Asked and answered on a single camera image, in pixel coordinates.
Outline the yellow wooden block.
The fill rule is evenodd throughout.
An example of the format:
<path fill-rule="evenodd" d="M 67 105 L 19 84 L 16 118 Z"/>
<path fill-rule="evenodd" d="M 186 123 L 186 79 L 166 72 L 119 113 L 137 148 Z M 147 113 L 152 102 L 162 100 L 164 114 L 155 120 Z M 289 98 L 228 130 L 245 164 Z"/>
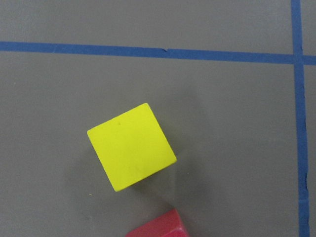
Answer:
<path fill-rule="evenodd" d="M 177 161 L 148 103 L 88 130 L 87 135 L 116 192 Z"/>

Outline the red wooden block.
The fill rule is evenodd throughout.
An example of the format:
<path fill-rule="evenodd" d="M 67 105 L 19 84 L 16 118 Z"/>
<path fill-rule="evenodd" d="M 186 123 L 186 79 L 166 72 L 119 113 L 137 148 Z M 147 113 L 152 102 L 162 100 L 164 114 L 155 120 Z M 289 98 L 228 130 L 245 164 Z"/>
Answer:
<path fill-rule="evenodd" d="M 173 209 L 138 228 L 128 232 L 126 237 L 189 237 L 180 215 Z"/>

